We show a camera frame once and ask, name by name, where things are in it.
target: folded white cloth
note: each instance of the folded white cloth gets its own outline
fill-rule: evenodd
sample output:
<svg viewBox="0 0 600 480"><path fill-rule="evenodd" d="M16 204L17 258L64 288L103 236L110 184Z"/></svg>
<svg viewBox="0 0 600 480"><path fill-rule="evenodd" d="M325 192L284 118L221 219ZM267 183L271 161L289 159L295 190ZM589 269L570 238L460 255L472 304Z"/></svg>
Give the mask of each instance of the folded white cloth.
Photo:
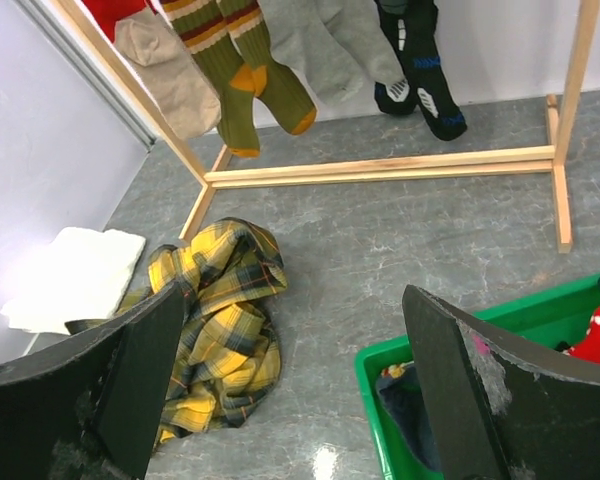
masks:
<svg viewBox="0 0 600 480"><path fill-rule="evenodd" d="M144 245L143 237L119 230L65 228L44 249L31 288L0 313L10 328L66 335L64 322L111 318Z"/></svg>

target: green plastic tub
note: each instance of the green plastic tub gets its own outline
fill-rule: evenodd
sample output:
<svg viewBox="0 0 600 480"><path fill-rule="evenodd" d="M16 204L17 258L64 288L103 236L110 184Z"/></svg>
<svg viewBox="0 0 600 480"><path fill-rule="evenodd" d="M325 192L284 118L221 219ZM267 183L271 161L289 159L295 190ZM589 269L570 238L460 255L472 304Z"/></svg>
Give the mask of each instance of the green plastic tub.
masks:
<svg viewBox="0 0 600 480"><path fill-rule="evenodd" d="M475 316L550 348L562 340L573 345L584 338L591 314L600 305L598 278L600 275L593 275L560 285L477 312ZM412 360L406 336L361 350L355 360L360 393L384 479L441 480L441 474L428 471L413 458L374 389L383 368Z"/></svg>

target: yellow plaid shirt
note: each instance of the yellow plaid shirt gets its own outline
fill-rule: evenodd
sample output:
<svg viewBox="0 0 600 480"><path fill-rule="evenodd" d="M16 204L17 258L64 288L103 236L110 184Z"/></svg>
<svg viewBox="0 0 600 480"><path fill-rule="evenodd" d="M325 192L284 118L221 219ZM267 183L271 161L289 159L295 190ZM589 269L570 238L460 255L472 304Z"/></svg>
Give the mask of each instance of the yellow plaid shirt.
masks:
<svg viewBox="0 0 600 480"><path fill-rule="evenodd" d="M258 302L287 288L273 235L226 218L188 247L158 248L149 263L150 290L128 295L120 313L173 281L187 307L157 442L241 426L280 374L278 341ZM100 323L67 328L78 333Z"/></svg>

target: blue logo on sock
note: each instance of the blue logo on sock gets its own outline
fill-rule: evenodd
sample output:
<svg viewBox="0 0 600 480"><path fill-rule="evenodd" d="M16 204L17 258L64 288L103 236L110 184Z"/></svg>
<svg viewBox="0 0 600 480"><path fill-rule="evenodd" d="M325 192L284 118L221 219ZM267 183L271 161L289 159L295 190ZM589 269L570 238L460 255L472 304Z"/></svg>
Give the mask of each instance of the blue logo on sock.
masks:
<svg viewBox="0 0 600 480"><path fill-rule="evenodd" d="M440 57L422 57L414 58L413 66L415 68L436 68L440 66Z"/></svg>
<svg viewBox="0 0 600 480"><path fill-rule="evenodd" d="M442 117L441 120L445 127L455 127L456 125L464 125L466 123L462 112L455 117Z"/></svg>

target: wooden frame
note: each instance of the wooden frame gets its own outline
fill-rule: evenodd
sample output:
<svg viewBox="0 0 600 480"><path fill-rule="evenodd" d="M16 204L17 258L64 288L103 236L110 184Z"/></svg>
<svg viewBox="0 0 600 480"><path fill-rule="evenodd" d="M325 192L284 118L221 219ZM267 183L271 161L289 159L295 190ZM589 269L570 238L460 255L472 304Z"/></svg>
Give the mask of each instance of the wooden frame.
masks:
<svg viewBox="0 0 600 480"><path fill-rule="evenodd" d="M547 145L506 150L384 158L320 165L257 168L223 171L231 160L226 146L207 172L186 142L180 140L162 117L144 88L119 59L112 46L87 19L77 0L53 0L61 15L153 123L155 130L202 186L197 201L182 229L180 238L191 240L200 228L216 190L282 185L408 180L472 175L514 173L551 173L555 200L558 251L567 253L573 246L569 193L565 163L580 100L587 61L595 33L600 0L581 0L564 95L558 113L555 95L547 96Z"/></svg>

